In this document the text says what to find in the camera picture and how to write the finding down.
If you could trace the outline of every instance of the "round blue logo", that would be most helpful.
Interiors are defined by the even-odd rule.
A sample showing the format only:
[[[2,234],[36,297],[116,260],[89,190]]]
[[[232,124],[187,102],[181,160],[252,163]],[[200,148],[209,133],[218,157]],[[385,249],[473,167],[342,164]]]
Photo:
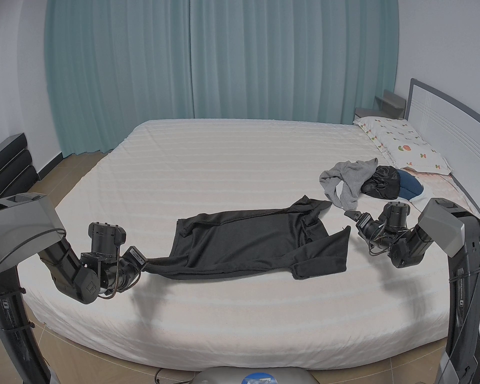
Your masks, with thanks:
[[[245,377],[241,384],[278,384],[278,382],[272,375],[257,372]]]

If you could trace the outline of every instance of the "teal curtain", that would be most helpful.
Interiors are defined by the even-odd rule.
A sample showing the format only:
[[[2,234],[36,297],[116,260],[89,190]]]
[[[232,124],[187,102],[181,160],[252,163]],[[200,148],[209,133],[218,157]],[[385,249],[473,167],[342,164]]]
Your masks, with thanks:
[[[48,94],[64,156],[193,117],[188,0],[49,0]]]
[[[192,0],[195,117],[351,124],[393,91],[397,0]]]
[[[393,91],[397,0],[48,0],[45,61],[64,156],[152,119],[350,124]]]

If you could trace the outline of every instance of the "crumpled black fabric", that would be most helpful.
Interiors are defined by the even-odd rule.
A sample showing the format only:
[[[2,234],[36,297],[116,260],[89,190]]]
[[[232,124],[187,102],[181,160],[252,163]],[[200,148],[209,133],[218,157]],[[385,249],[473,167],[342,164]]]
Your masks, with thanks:
[[[379,165],[361,186],[362,193],[377,199],[393,200],[400,193],[400,177],[392,166]]]
[[[145,271],[171,279],[218,279],[287,268],[295,279],[347,269],[350,226],[328,235],[318,218],[330,201],[303,196],[283,209],[199,214],[177,221],[169,257]]]

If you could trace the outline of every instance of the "gray headboard frame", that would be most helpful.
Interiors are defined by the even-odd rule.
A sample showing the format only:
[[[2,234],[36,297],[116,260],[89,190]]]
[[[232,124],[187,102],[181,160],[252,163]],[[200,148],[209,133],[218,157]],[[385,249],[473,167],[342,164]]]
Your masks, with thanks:
[[[446,93],[444,93],[442,91],[439,91],[438,89],[433,88],[432,86],[430,86],[428,84],[422,83],[421,81],[419,81],[417,79],[414,79],[414,78],[412,78],[410,80],[410,91],[408,93],[407,109],[405,111],[405,119],[406,120],[408,120],[408,117],[410,115],[410,107],[411,107],[411,103],[412,103],[412,95],[413,95],[413,87],[414,86],[422,88],[422,89],[426,90],[427,92],[430,92],[431,94],[445,100],[449,104],[452,104],[453,106],[457,107],[459,110],[465,112],[467,115],[469,115],[470,117],[472,117],[473,119],[475,119],[476,121],[478,121],[480,123],[480,113],[474,111],[472,108],[466,106],[465,104],[463,104],[460,101],[458,101],[457,99],[454,99],[453,97],[447,95]],[[455,181],[455,183],[463,191],[463,193],[470,199],[470,201],[475,205],[477,210],[480,212],[480,207],[477,204],[477,202],[470,196],[468,191],[455,178],[455,176],[453,174],[451,174],[451,176],[452,176],[453,180]]]

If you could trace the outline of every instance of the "white headboard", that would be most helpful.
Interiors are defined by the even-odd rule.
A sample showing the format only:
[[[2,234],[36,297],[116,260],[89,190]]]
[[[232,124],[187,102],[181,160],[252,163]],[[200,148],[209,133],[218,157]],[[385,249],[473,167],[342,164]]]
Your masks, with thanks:
[[[479,209],[480,114],[412,79],[405,119],[446,158],[455,182]]]

